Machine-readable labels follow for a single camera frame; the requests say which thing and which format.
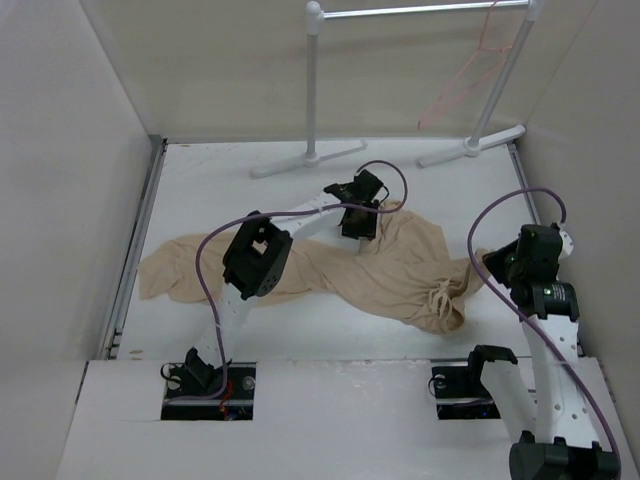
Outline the beige trousers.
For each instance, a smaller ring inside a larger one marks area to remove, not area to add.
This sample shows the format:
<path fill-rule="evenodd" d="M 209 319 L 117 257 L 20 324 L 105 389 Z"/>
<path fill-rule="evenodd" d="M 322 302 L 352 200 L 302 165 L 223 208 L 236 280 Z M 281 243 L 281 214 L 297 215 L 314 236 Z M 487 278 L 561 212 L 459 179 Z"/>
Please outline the beige trousers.
<path fill-rule="evenodd" d="M 138 266 L 138 295 L 166 295 L 203 303 L 195 255 L 204 249 L 204 280 L 214 297 L 223 285 L 222 257 L 233 235 L 185 235 L 163 243 Z M 381 217 L 376 236 L 356 252 L 311 239 L 294 244 L 275 289 L 259 301 L 268 307 L 309 294 L 329 293 L 356 309 L 433 334 L 449 334 L 465 322 L 465 301 L 483 286 L 470 259 L 453 259 L 440 226 L 409 210 Z"/>

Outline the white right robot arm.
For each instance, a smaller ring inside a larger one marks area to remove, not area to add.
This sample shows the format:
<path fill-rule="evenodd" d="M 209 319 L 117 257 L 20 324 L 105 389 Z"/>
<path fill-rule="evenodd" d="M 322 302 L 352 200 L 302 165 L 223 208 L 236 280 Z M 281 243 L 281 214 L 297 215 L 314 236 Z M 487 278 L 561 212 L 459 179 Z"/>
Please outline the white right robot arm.
<path fill-rule="evenodd" d="M 512 445 L 513 479 L 617 479 L 621 461 L 614 444 L 604 446 L 593 425 L 602 412 L 579 378 L 579 308 L 573 286 L 557 278 L 571 242 L 556 226 L 525 225 L 518 238 L 487 254 L 483 263 L 508 289 L 522 315 L 535 390 L 528 391 L 518 361 L 507 348 L 464 370 L 473 394 L 490 393 Z"/>

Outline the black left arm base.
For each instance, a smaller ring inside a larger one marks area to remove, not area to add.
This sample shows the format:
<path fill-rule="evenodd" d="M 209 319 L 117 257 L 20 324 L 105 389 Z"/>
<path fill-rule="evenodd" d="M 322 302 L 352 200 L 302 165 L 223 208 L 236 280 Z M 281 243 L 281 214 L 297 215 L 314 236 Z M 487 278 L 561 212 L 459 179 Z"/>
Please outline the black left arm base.
<path fill-rule="evenodd" d="M 257 365 L 228 361 L 206 364 L 192 348 L 182 363 L 160 368 L 165 382 L 163 421 L 251 421 Z"/>

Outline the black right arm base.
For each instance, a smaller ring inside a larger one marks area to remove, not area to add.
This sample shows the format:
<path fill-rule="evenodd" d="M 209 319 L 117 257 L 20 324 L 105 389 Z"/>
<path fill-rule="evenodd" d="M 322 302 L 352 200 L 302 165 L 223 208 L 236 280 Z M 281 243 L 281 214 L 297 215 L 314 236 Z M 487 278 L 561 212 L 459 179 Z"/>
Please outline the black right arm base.
<path fill-rule="evenodd" d="M 464 363 L 438 362 L 431 367 L 427 389 L 436 400 L 436 414 L 439 420 L 500 418 L 493 398 L 481 383 L 481 373 L 485 365 L 495 361 L 518 363 L 517 357 L 509 348 L 477 345 Z"/>

